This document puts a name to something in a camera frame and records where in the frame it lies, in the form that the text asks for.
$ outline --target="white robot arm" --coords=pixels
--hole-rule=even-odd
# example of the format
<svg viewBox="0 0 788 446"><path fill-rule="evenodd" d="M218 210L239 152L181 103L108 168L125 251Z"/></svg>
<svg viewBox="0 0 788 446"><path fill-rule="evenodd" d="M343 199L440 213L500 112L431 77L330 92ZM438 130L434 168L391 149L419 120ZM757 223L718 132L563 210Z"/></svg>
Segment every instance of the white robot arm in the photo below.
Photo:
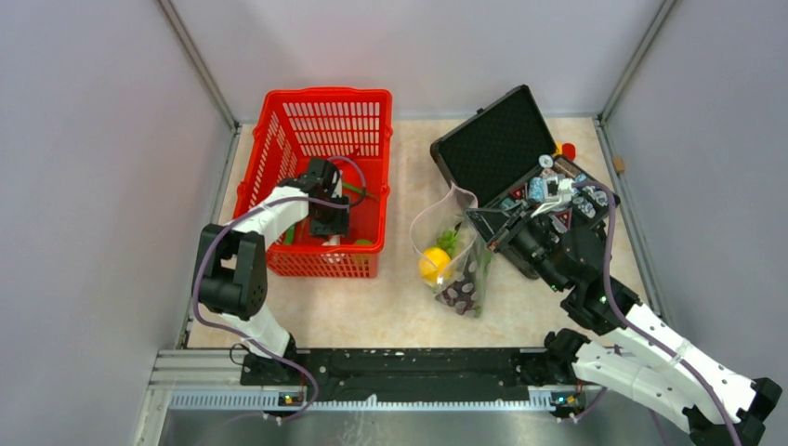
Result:
<svg viewBox="0 0 788 446"><path fill-rule="evenodd" d="M312 217L311 235L326 238L348 235L349 201L341 190L339 170L317 158L309 162L307 173L280 182L263 202L240 216L232 231L222 238L202 277L200 302L273 354L282 356L291 336L265 305L268 291L265 253L290 227L307 216ZM344 205L346 209L311 203L309 198ZM208 225L203 229L198 265L208 245L223 228ZM222 265L222 259L232 258L235 265ZM268 357L254 345L250 348L257 356Z"/></svg>
<svg viewBox="0 0 788 446"><path fill-rule="evenodd" d="M567 208L576 190L602 189L613 207L615 197L607 187L574 183L563 176L548 177L545 184L545 200L534 210L522 203L505 211L466 213L492 250L517 251L554 290L571 290L561 307L574 321L640 360L618 356L582 334L562 330L545 341L545 368L560 370L569 381L608 387L649 407L688 432L698 445L756 445L781 388L768 378L751 380L714 361L611 278L612 233L608 237L587 227L554 230L547 213ZM613 228L614 209L610 219Z"/></svg>

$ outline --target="red plastic basket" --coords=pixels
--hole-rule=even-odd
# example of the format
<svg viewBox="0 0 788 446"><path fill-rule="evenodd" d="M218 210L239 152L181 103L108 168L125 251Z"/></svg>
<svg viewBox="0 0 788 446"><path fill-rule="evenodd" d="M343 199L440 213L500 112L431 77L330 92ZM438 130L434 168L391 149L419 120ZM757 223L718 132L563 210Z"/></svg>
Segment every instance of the red plastic basket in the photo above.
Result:
<svg viewBox="0 0 788 446"><path fill-rule="evenodd" d="M260 203L283 178L306 171L311 157L351 158L366 178L368 193L350 210L350 234L340 239L341 244L323 246L324 239L309 237L309 222L303 220L295 227L292 244L284 244L282 237L268 250L271 270L282 276L377 275L386 231L391 133L391 93L386 90L316 87L266 95L233 217ZM353 167L338 166L344 182L361 186ZM357 198L350 192L351 201Z"/></svg>

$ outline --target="clear plastic bag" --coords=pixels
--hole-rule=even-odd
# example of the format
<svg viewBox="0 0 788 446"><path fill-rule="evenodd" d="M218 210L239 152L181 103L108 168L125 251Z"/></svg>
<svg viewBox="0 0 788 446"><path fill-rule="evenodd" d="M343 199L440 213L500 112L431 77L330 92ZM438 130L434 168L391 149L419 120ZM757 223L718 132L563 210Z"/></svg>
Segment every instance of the clear plastic bag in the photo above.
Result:
<svg viewBox="0 0 788 446"><path fill-rule="evenodd" d="M411 224L411 242L422 281L435 300L457 314L478 317L487 289L492 253L465 217L476 196L452 184L449 193Z"/></svg>

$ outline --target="white cable tie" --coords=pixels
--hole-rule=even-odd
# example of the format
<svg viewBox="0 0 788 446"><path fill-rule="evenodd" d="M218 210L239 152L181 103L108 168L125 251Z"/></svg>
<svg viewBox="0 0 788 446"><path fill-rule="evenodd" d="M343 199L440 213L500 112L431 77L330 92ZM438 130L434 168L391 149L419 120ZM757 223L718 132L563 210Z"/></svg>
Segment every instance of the white cable tie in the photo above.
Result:
<svg viewBox="0 0 788 446"><path fill-rule="evenodd" d="M658 374L662 374L663 372L669 369L675 368L677 365L679 365L679 363L681 363L684 360L684 357L690 351L690 348L692 348L691 342L688 341L687 339L684 339L683 341L681 341L681 345L678 346L678 348L676 349L676 355L673 358L671 358L670 361L651 368L654 370L654 372L657 372Z"/></svg>

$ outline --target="white wall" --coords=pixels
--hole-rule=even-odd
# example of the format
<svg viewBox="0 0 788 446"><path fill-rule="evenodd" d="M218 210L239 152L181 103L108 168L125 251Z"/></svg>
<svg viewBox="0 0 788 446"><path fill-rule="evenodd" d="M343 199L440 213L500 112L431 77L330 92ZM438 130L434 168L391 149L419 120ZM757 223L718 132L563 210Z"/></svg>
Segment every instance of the white wall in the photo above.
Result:
<svg viewBox="0 0 788 446"><path fill-rule="evenodd" d="M0 4L0 444L127 444L230 141L152 1Z"/></svg>
<svg viewBox="0 0 788 446"><path fill-rule="evenodd" d="M682 2L610 124L675 327L783 388L786 22L784 0ZM761 446L785 444L786 419L783 396Z"/></svg>
<svg viewBox="0 0 788 446"><path fill-rule="evenodd" d="M528 84L545 114L602 110L661 0L177 0L237 119L265 94L384 87L402 117L469 115Z"/></svg>

